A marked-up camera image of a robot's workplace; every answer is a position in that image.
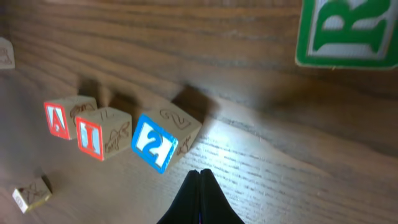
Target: letter a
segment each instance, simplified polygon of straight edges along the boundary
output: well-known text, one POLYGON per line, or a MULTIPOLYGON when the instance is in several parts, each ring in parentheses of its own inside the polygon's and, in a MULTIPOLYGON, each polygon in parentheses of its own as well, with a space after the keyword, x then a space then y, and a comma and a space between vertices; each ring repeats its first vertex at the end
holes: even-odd
POLYGON ((54 133, 59 135, 66 134, 65 127, 62 125, 56 109, 52 110, 52 126, 51 129, 54 133))

